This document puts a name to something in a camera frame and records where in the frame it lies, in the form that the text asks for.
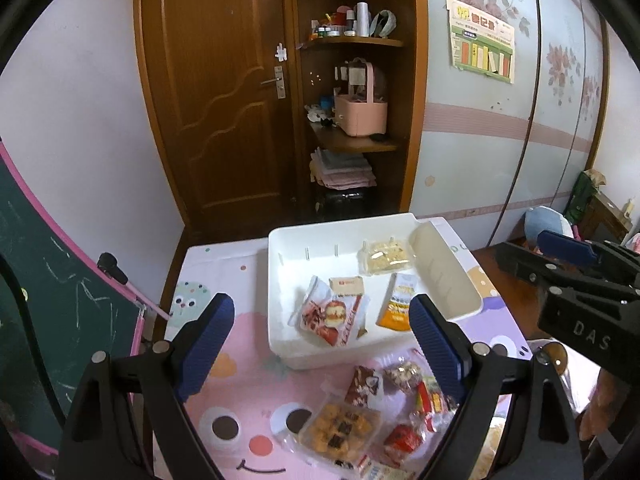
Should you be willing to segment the red date walnut pack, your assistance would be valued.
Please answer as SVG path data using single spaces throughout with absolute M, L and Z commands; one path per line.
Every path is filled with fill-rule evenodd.
M 424 376 L 416 386 L 416 407 L 410 413 L 413 428 L 419 434 L 436 434 L 445 430 L 454 411 L 433 376 Z

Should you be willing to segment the small red candy packet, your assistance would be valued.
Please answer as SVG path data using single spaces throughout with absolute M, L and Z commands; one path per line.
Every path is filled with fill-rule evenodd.
M 409 424 L 397 425 L 383 442 L 386 457 L 394 464 L 401 465 L 423 443 L 423 436 Z

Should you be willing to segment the yellow white sandwich pack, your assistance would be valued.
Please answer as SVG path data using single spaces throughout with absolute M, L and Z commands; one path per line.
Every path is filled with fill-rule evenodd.
M 399 272 L 410 268 L 413 254 L 404 240 L 365 240 L 358 252 L 359 270 L 364 275 Z

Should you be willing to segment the blue plush cushion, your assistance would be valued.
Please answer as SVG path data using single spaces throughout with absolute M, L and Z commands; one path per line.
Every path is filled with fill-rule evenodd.
M 556 210 L 547 206 L 528 208 L 524 214 L 524 234 L 529 248 L 537 246 L 538 235 L 544 231 L 574 238 L 570 222 Z

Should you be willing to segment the wooden bedpost knob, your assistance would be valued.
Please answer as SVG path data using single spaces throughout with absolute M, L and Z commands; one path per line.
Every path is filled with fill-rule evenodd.
M 541 350 L 550 358 L 556 374 L 562 376 L 566 372 L 568 364 L 568 354 L 565 347 L 559 341 L 549 340 L 541 347 Z

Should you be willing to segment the cartoon face table cover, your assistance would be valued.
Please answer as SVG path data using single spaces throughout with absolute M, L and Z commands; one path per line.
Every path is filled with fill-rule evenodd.
M 384 367 L 416 358 L 409 332 L 378 326 L 390 277 L 364 281 L 366 331 L 334 348 L 294 322 L 313 278 L 359 272 L 364 243 L 400 240 L 412 248 L 416 289 L 472 341 L 528 359 L 528 344 L 495 286 L 450 224 L 392 214 L 293 226 L 261 240 L 191 247 L 171 301 L 165 335 L 175 337 L 218 292 L 229 295 L 235 320 L 204 386 L 186 411 L 206 450 L 228 479 L 326 479 L 330 472 L 294 454 L 290 443 L 329 394 L 344 394 L 357 366 Z

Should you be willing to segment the brown nut snack bag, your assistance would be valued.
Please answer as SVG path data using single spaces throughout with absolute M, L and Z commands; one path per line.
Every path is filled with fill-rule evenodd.
M 383 375 L 396 390 L 407 393 L 420 385 L 423 379 L 423 370 L 416 362 L 399 360 L 386 366 Z

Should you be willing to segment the orange striped snack packet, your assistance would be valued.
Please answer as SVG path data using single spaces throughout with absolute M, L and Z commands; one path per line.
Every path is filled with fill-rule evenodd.
M 419 278 L 413 274 L 394 273 L 376 325 L 395 332 L 408 332 L 409 307 Z

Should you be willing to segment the beige biscuit packet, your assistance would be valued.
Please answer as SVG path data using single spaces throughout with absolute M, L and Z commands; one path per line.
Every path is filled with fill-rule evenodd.
M 414 473 L 400 468 L 388 466 L 364 456 L 358 465 L 361 480 L 412 480 Z

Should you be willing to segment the chocolate brownie packet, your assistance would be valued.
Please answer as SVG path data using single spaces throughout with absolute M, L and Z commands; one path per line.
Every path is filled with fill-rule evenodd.
M 382 374 L 373 368 L 356 366 L 345 394 L 345 402 L 371 410 L 382 408 L 384 403 Z

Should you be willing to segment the beige cracker packet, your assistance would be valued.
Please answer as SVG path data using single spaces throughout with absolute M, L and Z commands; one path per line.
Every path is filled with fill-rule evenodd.
M 361 276 L 331 278 L 330 287 L 336 296 L 362 296 L 364 294 L 364 285 Z

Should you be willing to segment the white plastic storage bin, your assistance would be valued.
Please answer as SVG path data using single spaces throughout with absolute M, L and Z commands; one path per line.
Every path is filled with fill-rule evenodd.
M 378 322 L 390 295 L 425 294 L 448 321 L 482 298 L 443 218 L 413 214 L 290 226 L 268 236 L 268 342 L 293 370 L 356 363 L 410 344 Z

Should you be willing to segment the yellow cookie tray pack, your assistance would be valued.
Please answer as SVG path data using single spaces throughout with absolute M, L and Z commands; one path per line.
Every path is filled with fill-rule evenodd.
M 326 463 L 352 468 L 380 431 L 382 413 L 328 396 L 297 434 L 297 443 Z

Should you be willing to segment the red apple snack packet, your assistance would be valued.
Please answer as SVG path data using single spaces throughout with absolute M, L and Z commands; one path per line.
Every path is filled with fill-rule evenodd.
M 330 280 L 314 275 L 288 325 L 316 335 L 332 348 L 347 347 L 368 333 L 369 302 L 366 292 L 362 296 L 336 296 Z

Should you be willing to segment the folded towels stack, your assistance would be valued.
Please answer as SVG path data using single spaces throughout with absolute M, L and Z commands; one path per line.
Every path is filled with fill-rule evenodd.
M 376 177 L 361 154 L 338 154 L 317 148 L 310 154 L 310 180 L 335 191 L 374 188 Z

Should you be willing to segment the wooden corner shelf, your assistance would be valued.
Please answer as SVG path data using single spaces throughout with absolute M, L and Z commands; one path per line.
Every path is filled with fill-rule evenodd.
M 427 0 L 295 0 L 302 102 L 326 118 L 306 141 L 366 160 L 365 177 L 311 183 L 322 219 L 408 210 L 420 145 L 428 57 Z

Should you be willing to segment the white bottle on shelf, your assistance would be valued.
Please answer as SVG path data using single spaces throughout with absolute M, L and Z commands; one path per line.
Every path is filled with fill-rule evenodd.
M 367 38 L 370 36 L 370 12 L 366 2 L 357 2 L 355 6 L 356 13 L 356 36 Z

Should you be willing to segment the brown wooden door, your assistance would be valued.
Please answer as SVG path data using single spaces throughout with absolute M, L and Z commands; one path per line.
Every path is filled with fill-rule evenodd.
M 240 240 L 290 221 L 283 0 L 138 0 L 137 19 L 145 101 L 184 224 Z

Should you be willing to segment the green chalkboard pink frame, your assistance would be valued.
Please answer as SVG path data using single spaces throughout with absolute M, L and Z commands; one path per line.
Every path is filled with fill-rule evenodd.
M 138 342 L 134 295 L 108 278 L 48 214 L 1 153 L 1 253 L 17 277 L 63 411 L 96 350 L 126 356 Z M 1 293 L 1 405 L 18 443 L 58 452 L 62 430 L 43 392 L 11 293 Z

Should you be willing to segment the wall calendar poster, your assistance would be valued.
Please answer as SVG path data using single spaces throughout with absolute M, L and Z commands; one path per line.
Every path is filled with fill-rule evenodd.
M 451 65 L 514 83 L 515 29 L 460 0 L 446 0 Z

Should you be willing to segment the pink handled basket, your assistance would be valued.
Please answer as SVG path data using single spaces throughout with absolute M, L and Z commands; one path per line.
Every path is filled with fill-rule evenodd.
M 336 124 L 353 138 L 386 133 L 388 104 L 376 91 L 375 69 L 364 58 L 346 65 L 346 92 L 334 98 Z

